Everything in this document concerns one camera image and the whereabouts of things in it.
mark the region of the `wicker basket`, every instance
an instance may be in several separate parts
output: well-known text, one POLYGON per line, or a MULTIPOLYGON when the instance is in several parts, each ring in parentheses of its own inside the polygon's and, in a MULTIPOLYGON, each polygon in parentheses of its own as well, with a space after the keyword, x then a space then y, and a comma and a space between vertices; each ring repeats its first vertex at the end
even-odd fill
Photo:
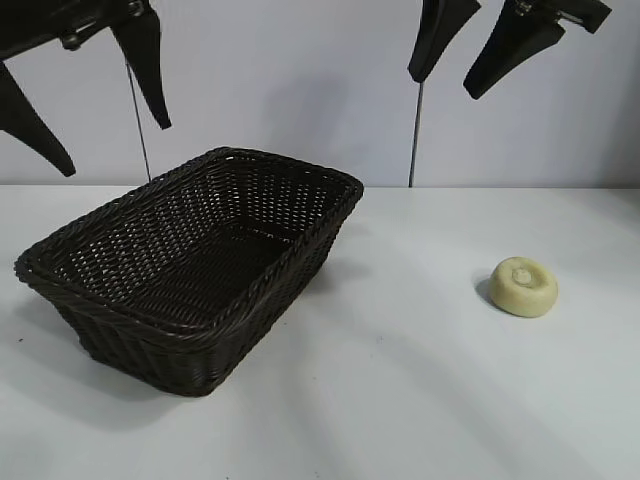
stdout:
POLYGON ((322 266, 362 192, 336 170, 219 148, 63 227, 15 270, 95 360, 207 395, 322 266))

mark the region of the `round soap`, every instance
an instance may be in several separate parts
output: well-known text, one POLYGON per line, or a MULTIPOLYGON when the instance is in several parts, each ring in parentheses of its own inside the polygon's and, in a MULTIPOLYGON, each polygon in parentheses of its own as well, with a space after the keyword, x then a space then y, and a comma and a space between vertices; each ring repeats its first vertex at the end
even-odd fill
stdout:
POLYGON ((556 277, 538 262, 513 257, 491 274, 489 296, 502 310, 519 317, 541 317, 558 299, 556 277))

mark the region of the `basket rim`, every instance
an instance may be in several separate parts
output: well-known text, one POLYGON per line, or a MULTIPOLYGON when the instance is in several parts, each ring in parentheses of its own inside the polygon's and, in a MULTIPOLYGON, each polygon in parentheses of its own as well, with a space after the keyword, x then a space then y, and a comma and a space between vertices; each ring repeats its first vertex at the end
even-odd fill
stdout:
POLYGON ((80 303, 83 304, 80 313, 89 314, 87 310, 96 312, 96 315, 91 315, 94 321, 108 323, 110 326, 125 331, 149 345, 162 349, 171 348, 171 350, 176 350, 176 341, 179 341, 185 351, 192 352, 194 349, 211 347, 212 344, 216 343, 217 339, 230 335, 236 329, 242 327, 244 320, 250 317, 252 311, 268 298, 265 292, 288 277, 286 275, 287 271, 293 270, 292 264, 300 260, 301 253, 317 245, 326 238, 335 226, 344 221, 355 208, 363 192, 364 186, 358 179, 333 168, 254 149, 219 147, 156 177, 151 182, 137 187, 59 228, 25 250, 16 260, 14 270, 20 281, 32 285, 35 290, 38 290, 36 285, 44 283, 58 290, 58 294, 62 297, 73 296, 75 301, 80 300, 80 303), (261 275, 257 276, 245 290, 232 299, 227 307, 212 316, 210 325, 216 325, 215 328, 210 326, 194 329, 190 333, 177 333, 169 329, 156 327, 154 324, 158 323, 175 324, 164 320, 159 321, 160 319, 151 315, 143 314, 122 303, 108 300, 72 282, 64 281, 44 268, 37 259, 39 254, 50 249, 52 244, 55 245, 57 242, 62 242, 75 236, 103 218, 113 215, 114 212, 130 207, 141 200, 159 195, 164 189, 179 182, 192 170, 210 163, 233 161, 240 156, 244 158, 257 156, 261 157, 259 161, 266 160, 292 168, 304 167, 312 172, 339 179, 345 183, 346 188, 340 199, 329 211, 319 217, 304 233, 300 234, 292 245, 269 265, 261 275), (149 335, 156 341, 150 340, 148 338, 149 335))

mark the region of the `dark brown wicker basket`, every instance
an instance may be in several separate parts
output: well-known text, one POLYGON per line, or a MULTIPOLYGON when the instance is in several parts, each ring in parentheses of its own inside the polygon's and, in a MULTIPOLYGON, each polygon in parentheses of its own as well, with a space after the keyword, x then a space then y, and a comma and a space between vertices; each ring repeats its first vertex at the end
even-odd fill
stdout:
POLYGON ((102 363, 207 395, 321 267, 355 178, 220 148, 79 218, 17 260, 102 363))

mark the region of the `robotic arm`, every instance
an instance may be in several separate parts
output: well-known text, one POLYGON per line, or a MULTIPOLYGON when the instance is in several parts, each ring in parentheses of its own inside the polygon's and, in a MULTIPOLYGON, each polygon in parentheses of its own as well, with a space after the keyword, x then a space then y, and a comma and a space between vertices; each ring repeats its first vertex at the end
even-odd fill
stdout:
MULTIPOLYGON (((449 42, 480 8, 476 0, 424 0, 418 41, 409 72, 422 83, 449 42)), ((521 63, 560 41, 561 19, 595 33, 611 13, 599 0, 505 0, 491 37, 464 86, 478 99, 521 63)))
POLYGON ((0 7, 0 129, 36 150, 65 176, 75 173, 71 158, 4 61, 56 38, 65 49, 77 50, 107 27, 152 115, 161 128, 170 127, 160 75, 160 20, 149 0, 7 0, 0 7))

